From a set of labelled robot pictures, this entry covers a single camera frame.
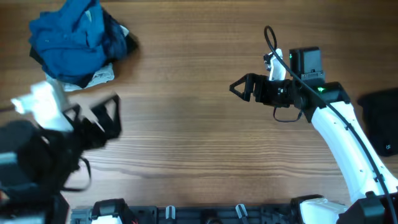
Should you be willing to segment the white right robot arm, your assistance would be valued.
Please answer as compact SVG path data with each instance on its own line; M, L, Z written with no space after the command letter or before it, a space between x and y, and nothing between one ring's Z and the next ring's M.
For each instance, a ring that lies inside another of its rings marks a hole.
M281 49L264 55L268 75L248 73L230 85L244 101L277 108L293 105L320 133L345 179L351 205L318 195L292 200L295 223L397 223L397 179L361 129L351 100L338 82L325 82L318 47L291 49L286 79Z

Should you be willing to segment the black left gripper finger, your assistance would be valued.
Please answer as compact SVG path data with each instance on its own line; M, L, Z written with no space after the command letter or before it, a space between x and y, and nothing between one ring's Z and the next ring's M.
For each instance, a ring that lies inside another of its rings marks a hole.
M104 131L106 139L116 139L121 134L121 118L120 118L120 97L117 94L113 94L108 98L100 101L99 103L90 107L91 112L98 119L98 124ZM109 114L107 105L114 103L113 114Z
M79 128L81 126L80 112L81 106L79 104L73 104L63 110L62 114L73 128Z

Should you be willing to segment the blue polo shirt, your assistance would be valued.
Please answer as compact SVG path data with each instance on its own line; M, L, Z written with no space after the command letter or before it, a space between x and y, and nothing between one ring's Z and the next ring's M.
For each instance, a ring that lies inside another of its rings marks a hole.
M99 1L66 1L57 11L41 12L30 21L29 42L43 59L48 75L81 76L99 70L106 61L104 20Z

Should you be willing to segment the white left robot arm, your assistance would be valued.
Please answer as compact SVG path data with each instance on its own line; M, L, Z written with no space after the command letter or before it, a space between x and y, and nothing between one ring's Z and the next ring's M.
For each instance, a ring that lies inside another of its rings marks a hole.
M80 105L62 110L69 131L30 121L1 127L1 223L65 223L69 204L62 195L87 188L66 187L83 162L83 153L99 149L121 134L120 97L113 94L93 105L96 121L80 116Z

